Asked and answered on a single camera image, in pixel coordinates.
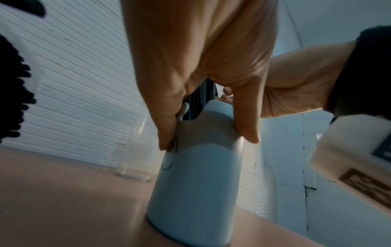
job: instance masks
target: table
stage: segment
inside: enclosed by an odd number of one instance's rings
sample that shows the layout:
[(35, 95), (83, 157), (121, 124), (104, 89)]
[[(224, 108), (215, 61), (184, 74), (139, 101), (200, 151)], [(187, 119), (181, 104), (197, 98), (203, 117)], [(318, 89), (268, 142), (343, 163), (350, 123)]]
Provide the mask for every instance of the table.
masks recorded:
[[(111, 167), (0, 147), (0, 246), (183, 246), (146, 220), (153, 184)], [(320, 245), (237, 207), (229, 246)]]

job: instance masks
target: transparent glass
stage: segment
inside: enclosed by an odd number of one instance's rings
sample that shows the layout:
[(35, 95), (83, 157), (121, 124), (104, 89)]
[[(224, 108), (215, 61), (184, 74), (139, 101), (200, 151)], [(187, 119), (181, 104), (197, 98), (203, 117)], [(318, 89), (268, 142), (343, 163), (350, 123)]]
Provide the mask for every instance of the transparent glass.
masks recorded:
[(145, 102), (129, 135), (117, 174), (139, 181), (149, 181), (157, 175), (164, 152), (159, 150), (158, 135)]

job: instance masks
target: glass base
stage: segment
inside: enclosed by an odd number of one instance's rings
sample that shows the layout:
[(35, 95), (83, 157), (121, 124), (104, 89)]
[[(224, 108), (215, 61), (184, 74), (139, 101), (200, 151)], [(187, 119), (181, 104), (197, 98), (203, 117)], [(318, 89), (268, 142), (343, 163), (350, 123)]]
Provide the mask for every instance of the glass base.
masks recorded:
[(119, 170), (116, 171), (117, 175), (128, 178), (128, 179), (133, 179), (137, 180), (140, 182), (148, 182), (150, 181), (151, 174), (149, 173), (142, 173), (139, 171), (134, 171), (134, 170)]

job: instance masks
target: cylindrical container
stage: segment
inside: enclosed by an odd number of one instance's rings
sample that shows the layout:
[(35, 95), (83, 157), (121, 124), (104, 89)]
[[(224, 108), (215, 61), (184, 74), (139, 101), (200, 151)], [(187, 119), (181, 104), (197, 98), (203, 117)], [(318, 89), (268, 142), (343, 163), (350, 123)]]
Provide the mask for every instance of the cylindrical container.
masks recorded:
[(149, 181), (151, 175), (158, 173), (163, 155), (158, 147), (156, 126), (143, 102), (116, 172), (123, 177)]
[(227, 245), (243, 149), (227, 103), (209, 101), (195, 120), (179, 121), (148, 205), (152, 225), (186, 245)]

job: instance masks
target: brown tabletop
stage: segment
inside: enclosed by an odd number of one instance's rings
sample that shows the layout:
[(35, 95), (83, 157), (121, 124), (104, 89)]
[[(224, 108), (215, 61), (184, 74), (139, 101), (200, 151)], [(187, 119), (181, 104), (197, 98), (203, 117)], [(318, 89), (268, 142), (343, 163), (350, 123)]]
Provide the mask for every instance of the brown tabletop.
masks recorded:
[[(0, 246), (183, 246), (146, 220), (152, 189), (109, 167), (0, 148)], [(237, 207), (229, 246), (320, 245)]]

